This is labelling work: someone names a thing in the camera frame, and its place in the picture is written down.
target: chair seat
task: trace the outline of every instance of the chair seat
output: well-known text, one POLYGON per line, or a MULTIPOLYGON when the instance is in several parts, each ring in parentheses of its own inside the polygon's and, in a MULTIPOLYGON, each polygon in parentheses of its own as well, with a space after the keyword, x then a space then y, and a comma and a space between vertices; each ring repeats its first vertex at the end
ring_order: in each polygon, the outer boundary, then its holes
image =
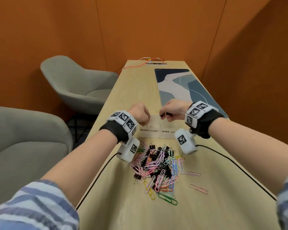
POLYGON ((96 97, 99 98, 101 100, 103 100, 104 102, 106 102, 109 94, 111 93, 112 89, 99 89, 99 90, 94 90, 90 93, 88 93, 86 96, 89 97, 96 97))
POLYGON ((0 152, 0 204, 21 187, 40 179, 68 154, 65 144, 17 143, 0 152))

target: wall seam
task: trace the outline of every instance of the wall seam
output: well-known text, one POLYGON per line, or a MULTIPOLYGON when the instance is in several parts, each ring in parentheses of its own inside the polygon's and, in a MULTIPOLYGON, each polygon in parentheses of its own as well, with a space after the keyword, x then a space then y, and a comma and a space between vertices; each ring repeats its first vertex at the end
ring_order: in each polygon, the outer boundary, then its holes
POLYGON ((99 25, 99 31, 100 31, 100 36, 101 36, 101 42, 102 42, 102 44, 103 44, 103 50, 104 50, 104 61, 105 61, 105 65, 106 65, 106 71, 108 71, 107 60, 106 60, 106 50, 105 50, 105 44, 104 44, 103 34, 102 34, 102 32, 101 32, 101 26, 100 26, 100 19, 99 19, 99 13, 98 13, 97 0, 95 0, 95 3, 96 3, 97 18, 98 18, 98 25, 99 25))
MULTIPOLYGON (((225 0, 224 6, 223 6, 223 10, 222 10, 222 14, 221 14, 221 17, 220 17, 220 20, 219 20, 219 24, 218 24, 218 27, 217 27, 217 29, 216 29, 216 34, 218 33, 218 30, 219 30, 219 26, 220 26, 220 22, 221 22, 221 19, 222 19, 222 16, 223 16, 223 12, 224 12, 224 9, 225 9, 226 1, 227 1, 227 0, 225 0)), ((203 73, 203 76, 202 76, 202 78, 201 78, 201 81, 204 80, 205 72, 206 72, 207 65, 208 65, 208 62, 209 62, 209 59, 210 59, 210 55, 211 55, 211 52, 212 52, 212 48, 213 48, 213 45, 214 45, 214 41, 215 41, 215 39, 216 39, 216 34, 215 34, 214 39, 213 39, 213 42, 212 42, 212 46, 211 46, 211 49, 210 49, 210 52, 209 52, 208 60, 207 60, 207 63, 206 63, 206 66, 205 66, 204 73, 203 73)))

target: table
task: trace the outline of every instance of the table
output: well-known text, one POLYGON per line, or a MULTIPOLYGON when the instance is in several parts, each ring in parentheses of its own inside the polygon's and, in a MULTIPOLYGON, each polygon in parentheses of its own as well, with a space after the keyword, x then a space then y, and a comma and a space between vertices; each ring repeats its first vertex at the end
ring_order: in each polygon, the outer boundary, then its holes
MULTIPOLYGON (((132 65, 143 62, 135 61, 132 65)), ((157 114, 161 103, 154 69, 190 69, 184 61, 166 62, 167 66, 144 65, 124 69, 88 137, 95 134, 115 110, 127 110, 134 103, 143 102, 151 114, 157 114)), ((148 144, 153 141, 156 146, 166 144, 179 150, 175 139, 140 140, 148 144)), ((197 144, 231 157, 211 138, 196 136, 195 140, 197 144)), ((144 194, 143 184, 133 184, 129 164, 114 158, 78 209, 80 229, 280 229, 275 201, 229 160, 200 147, 195 154, 186 155, 185 158, 184 170, 196 171, 202 176, 178 177, 174 189, 177 206, 157 195, 152 201, 144 194), (208 189, 209 195, 190 188, 189 183, 208 189)))

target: power outlet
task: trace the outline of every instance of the power outlet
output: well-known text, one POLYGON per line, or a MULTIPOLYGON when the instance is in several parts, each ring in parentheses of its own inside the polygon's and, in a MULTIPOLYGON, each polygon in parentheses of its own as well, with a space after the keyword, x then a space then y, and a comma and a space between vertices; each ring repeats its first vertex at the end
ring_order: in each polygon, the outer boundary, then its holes
POLYGON ((164 62, 146 62, 145 65, 167 65, 167 63, 164 63, 164 62))

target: pile of clips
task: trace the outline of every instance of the pile of clips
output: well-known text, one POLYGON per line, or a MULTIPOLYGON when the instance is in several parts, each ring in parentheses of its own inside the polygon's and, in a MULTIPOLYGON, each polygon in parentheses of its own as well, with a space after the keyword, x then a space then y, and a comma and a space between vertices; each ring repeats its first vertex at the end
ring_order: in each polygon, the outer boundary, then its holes
POLYGON ((148 193, 152 200, 155 199, 153 190, 158 193, 158 197, 177 205, 174 195, 174 183, 179 174, 183 174, 182 162, 185 160, 181 155, 174 156, 174 150, 166 145, 158 147, 145 144, 144 148, 138 149, 131 162, 131 168, 135 171, 134 184, 141 183, 145 185, 145 193, 148 193))

